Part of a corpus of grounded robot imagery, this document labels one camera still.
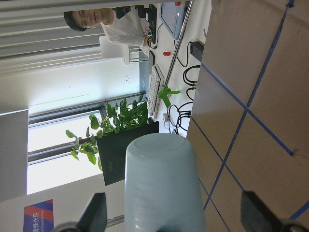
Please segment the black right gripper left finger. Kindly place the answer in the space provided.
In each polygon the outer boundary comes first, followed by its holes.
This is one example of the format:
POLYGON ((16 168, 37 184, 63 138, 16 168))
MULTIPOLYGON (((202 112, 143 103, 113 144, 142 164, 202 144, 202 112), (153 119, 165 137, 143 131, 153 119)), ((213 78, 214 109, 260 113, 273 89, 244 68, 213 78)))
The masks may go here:
POLYGON ((77 223, 77 228, 81 232, 104 232, 106 227, 106 194, 95 193, 77 223))

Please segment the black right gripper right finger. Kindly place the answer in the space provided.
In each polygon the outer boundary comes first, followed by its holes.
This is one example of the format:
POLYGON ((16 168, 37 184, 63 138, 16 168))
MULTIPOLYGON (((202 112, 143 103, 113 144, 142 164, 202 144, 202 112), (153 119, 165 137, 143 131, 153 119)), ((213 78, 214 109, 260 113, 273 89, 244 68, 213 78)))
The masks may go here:
POLYGON ((289 232, 274 213, 253 191, 243 191, 241 195, 241 223, 247 232, 289 232))

